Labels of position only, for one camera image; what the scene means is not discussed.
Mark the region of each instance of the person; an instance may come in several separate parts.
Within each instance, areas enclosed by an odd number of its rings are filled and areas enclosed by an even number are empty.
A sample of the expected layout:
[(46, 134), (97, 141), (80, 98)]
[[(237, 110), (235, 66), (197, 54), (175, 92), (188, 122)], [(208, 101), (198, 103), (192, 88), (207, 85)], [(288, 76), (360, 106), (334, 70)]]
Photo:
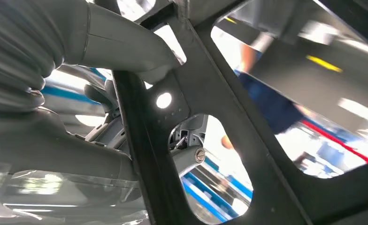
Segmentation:
[[(266, 119), (272, 132), (277, 135), (284, 132), (296, 122), (304, 118), (300, 106), (279, 94), (269, 86), (249, 75), (255, 62), (261, 57), (261, 52), (254, 50), (246, 44), (240, 47), (241, 62), (238, 69), (234, 70), (243, 88), (247, 90), (249, 98), (253, 100), (257, 108)], [(227, 149), (233, 149), (227, 135), (221, 138), (222, 145)]]

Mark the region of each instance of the gray flexible duct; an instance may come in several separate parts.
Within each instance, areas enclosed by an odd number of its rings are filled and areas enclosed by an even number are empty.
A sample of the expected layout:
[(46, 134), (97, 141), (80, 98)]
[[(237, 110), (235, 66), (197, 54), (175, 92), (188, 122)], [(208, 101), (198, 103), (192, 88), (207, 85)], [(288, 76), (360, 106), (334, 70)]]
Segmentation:
[(84, 0), (0, 0), (0, 111), (44, 103), (44, 78), (62, 63), (137, 73), (148, 83), (179, 65), (147, 29)]

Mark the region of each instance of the red line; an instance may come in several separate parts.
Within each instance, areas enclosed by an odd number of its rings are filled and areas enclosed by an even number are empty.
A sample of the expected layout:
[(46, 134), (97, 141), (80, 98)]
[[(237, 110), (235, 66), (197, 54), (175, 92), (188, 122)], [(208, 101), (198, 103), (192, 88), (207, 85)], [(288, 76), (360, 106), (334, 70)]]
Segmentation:
[(306, 125), (307, 127), (309, 127), (310, 129), (320, 133), (322, 136), (328, 138), (329, 140), (336, 142), (338, 144), (340, 144), (343, 148), (345, 148), (346, 150), (348, 150), (349, 152), (353, 153), (354, 155), (362, 158), (366, 163), (368, 163), (368, 157), (362, 155), (361, 153), (355, 151), (352, 147), (344, 144), (343, 142), (341, 142), (340, 140), (338, 140), (337, 138), (335, 138), (334, 136), (328, 134), (327, 132), (325, 132), (324, 130), (322, 130), (321, 128), (317, 127), (316, 125), (306, 121), (306, 120), (302, 120), (301, 121), (304, 125)]

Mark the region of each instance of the bolt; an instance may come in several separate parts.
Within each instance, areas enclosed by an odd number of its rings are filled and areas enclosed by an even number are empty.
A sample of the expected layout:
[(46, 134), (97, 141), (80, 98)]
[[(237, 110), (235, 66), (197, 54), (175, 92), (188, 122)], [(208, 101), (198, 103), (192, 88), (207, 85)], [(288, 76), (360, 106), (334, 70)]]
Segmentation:
[(205, 160), (205, 150), (203, 150), (202, 148), (199, 148), (195, 151), (195, 161), (197, 163), (202, 163)]

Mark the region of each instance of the mounting hole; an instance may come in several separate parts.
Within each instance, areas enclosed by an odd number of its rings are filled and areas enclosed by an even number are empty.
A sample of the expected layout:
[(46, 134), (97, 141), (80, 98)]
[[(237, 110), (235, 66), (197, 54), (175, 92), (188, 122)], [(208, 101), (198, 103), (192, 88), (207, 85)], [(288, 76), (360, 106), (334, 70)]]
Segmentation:
[(168, 92), (165, 92), (161, 95), (159, 95), (156, 99), (156, 105), (160, 108), (160, 109), (164, 109), (167, 108), (170, 103), (171, 103), (171, 95)]

